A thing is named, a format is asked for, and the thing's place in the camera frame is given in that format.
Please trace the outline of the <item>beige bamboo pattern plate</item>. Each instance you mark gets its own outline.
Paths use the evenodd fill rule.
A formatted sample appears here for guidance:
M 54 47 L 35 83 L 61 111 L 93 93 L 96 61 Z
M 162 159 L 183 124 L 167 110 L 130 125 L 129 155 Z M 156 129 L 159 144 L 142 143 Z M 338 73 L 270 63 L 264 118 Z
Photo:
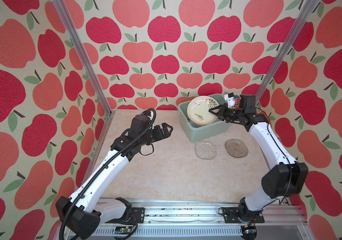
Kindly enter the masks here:
M 191 122 L 198 126 L 206 126 L 214 123 L 218 118 L 209 112 L 218 107 L 219 103 L 212 97 L 199 96 L 190 101 L 187 107 L 187 115 Z

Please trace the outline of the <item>grey glass plate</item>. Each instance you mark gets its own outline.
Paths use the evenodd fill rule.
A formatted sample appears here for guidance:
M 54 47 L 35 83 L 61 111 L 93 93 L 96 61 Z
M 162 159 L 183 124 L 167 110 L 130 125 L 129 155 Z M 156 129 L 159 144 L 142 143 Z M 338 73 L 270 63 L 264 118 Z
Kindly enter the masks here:
M 227 153 L 233 158 L 244 158 L 248 155 L 249 150 L 245 143 L 239 139 L 230 139 L 225 142 Z

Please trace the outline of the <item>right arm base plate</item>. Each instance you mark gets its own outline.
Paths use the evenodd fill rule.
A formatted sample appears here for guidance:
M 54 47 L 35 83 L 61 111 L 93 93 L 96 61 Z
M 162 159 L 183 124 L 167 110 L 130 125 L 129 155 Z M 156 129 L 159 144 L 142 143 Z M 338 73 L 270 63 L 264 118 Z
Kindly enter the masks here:
M 218 214 L 221 215 L 226 224 L 263 224 L 265 219 L 262 212 L 252 212 L 241 208 L 219 208 Z

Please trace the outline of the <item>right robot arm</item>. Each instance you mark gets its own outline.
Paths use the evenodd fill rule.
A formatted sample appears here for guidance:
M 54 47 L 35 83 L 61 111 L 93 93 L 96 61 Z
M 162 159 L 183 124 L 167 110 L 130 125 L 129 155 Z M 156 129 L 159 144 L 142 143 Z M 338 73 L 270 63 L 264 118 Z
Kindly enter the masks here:
M 309 169 L 306 164 L 297 162 L 278 140 L 270 120 L 256 106 L 254 95 L 227 94 L 225 100 L 225 104 L 209 109 L 209 113 L 226 123 L 244 126 L 259 144 L 269 167 L 261 179 L 261 188 L 239 202 L 238 219 L 249 223 L 269 204 L 299 194 Z

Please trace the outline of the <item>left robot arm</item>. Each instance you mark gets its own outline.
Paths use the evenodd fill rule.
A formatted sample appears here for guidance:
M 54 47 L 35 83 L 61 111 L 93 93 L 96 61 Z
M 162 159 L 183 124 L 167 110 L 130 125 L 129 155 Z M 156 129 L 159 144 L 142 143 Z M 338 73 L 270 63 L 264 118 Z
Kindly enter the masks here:
M 75 234 L 73 239 L 86 240 L 104 223 L 132 226 L 123 231 L 124 239 L 135 233 L 138 223 L 129 201 L 116 198 L 99 204 L 99 199 L 117 174 L 136 154 L 141 153 L 142 146 L 152 146 L 171 136 L 172 126 L 166 123 L 154 125 L 156 116 L 155 109 L 136 115 L 130 128 L 114 140 L 107 156 L 93 174 L 70 197 L 57 200 L 55 207 L 61 221 L 60 240 L 66 239 L 66 230 Z

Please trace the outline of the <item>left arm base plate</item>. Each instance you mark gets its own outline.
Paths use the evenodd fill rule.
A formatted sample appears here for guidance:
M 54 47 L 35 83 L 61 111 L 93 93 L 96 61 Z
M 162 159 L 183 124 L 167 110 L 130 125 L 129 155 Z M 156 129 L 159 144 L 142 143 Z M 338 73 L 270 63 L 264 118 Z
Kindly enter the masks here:
M 131 208 L 128 210 L 127 213 L 124 213 L 124 215 L 120 219 L 111 220 L 109 221 L 109 223 L 121 222 L 128 225 L 133 225 L 134 223 L 143 224 L 145 210 L 145 208 Z

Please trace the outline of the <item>clear glass plate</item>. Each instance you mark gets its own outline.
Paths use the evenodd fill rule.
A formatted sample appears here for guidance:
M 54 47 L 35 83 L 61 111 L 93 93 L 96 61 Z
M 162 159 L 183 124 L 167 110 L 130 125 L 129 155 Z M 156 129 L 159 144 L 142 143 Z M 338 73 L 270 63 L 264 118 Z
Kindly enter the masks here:
M 217 155 L 217 149 L 210 141 L 199 141 L 195 144 L 195 154 L 199 159 L 212 160 Z

